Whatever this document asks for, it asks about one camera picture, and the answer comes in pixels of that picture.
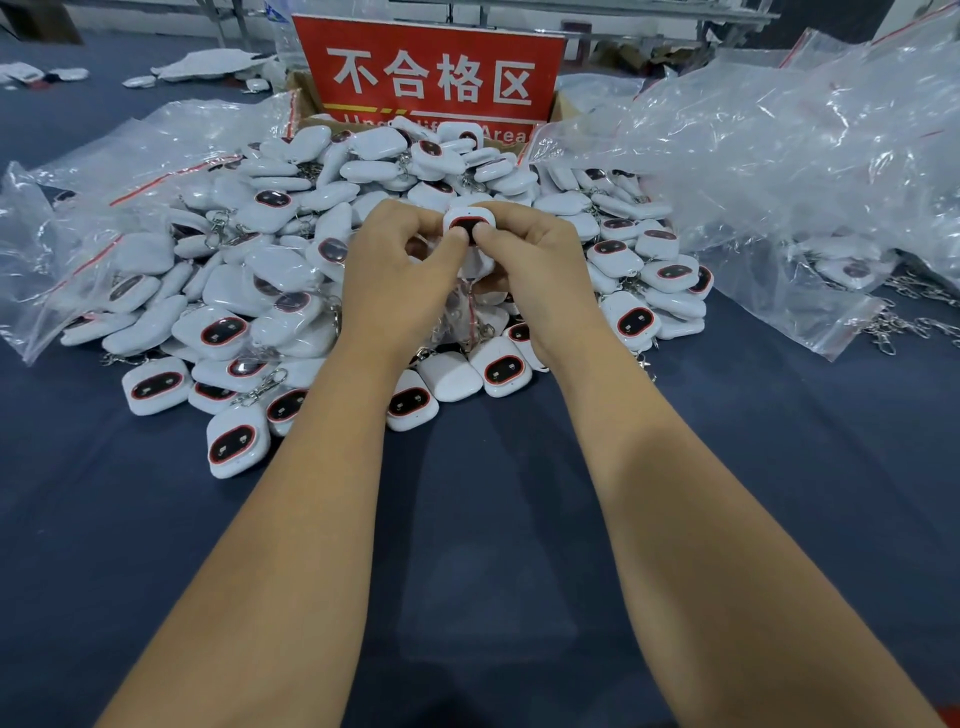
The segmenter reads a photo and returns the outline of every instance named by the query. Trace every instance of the pile of remote controls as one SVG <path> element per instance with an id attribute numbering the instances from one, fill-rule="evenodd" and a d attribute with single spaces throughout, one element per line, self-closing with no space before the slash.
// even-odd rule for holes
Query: pile of remote controls
<path id="1" fill-rule="evenodd" d="M 473 206 L 491 199 L 568 220 L 586 246 L 601 309 L 638 356 L 655 339 L 704 328 L 712 275 L 680 255 L 665 222 L 670 206 L 651 202 L 636 176 L 555 163 L 535 170 L 485 147 L 477 124 L 445 122 L 433 132 L 398 117 L 359 133 L 306 127 L 192 175 L 165 210 L 164 231 L 119 240 L 109 294 L 60 340 L 103 338 L 108 360 L 142 361 L 123 376 L 131 411 L 188 401 L 213 416 L 213 474 L 240 473 L 265 456 L 271 434 L 290 430 L 336 343 L 351 236 L 392 197 L 443 213 L 445 230 L 495 226 L 489 210 Z M 438 402 L 481 389 L 504 397 L 529 383 L 532 370 L 547 371 L 512 299 L 469 293 L 493 267 L 469 247 L 460 271 L 469 336 L 454 337 L 462 348 L 421 350 L 396 385 L 390 429 L 427 422 Z"/>

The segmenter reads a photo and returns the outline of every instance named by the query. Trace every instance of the blue tablecloth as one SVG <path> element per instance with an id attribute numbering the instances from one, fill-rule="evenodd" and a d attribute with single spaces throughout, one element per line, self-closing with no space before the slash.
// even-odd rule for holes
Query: blue tablecloth
<path id="1" fill-rule="evenodd" d="M 0 91 L 0 163 L 31 167 L 221 85 L 120 82 L 208 47 L 0 40 L 0 61 L 89 81 Z M 936 303 L 901 307 L 960 324 Z M 938 704 L 960 702 L 960 352 L 866 338 L 835 364 L 713 294 L 705 333 L 650 358 L 687 422 Z M 0 347 L 0 724 L 88 726 L 262 470 L 214 480 L 207 417 L 136 418 L 122 367 Z M 318 464 L 322 475 L 323 464 Z M 318 557 L 336 558 L 336 554 Z M 364 653 L 345 725 L 636 728 L 669 718 L 636 647 L 551 376 L 388 433 Z"/>

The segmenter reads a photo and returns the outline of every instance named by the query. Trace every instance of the left arm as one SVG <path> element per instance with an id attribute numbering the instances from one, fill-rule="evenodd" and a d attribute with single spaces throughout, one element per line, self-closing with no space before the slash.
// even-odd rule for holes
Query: left arm
<path id="1" fill-rule="evenodd" d="M 448 235 L 419 265 L 404 246 L 441 223 L 387 202 L 357 233 L 336 349 L 99 728 L 340 724 L 366 622 L 385 412 L 467 241 Z"/>

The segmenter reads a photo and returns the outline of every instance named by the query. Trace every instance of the human hand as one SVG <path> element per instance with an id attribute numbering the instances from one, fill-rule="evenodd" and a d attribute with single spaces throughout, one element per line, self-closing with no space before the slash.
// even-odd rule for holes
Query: human hand
<path id="1" fill-rule="evenodd" d="M 468 236 L 454 228 L 420 263 L 408 257 L 407 246 L 417 233 L 440 235 L 443 227 L 439 212 L 394 200 L 368 215 L 349 246 L 340 337 L 345 347 L 372 350 L 397 373 L 407 366 L 444 311 Z"/>
<path id="2" fill-rule="evenodd" d="M 593 296 L 580 237 L 554 215 L 514 203 L 478 203 L 496 217 L 497 229 L 473 229 L 480 249 L 498 264 L 474 291 L 509 290 L 530 325 L 537 356 L 551 369 L 584 346 L 584 335 L 609 327 Z"/>

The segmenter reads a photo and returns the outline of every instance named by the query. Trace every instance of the forearm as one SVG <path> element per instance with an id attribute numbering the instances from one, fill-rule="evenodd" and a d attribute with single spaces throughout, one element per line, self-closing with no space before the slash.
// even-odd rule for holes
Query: forearm
<path id="1" fill-rule="evenodd" d="M 866 625 L 619 342 L 591 336 L 558 380 L 631 622 L 681 724 L 937 725 Z"/>
<path id="2" fill-rule="evenodd" d="M 395 373 L 338 346 L 100 726 L 339 725 L 367 614 Z"/>

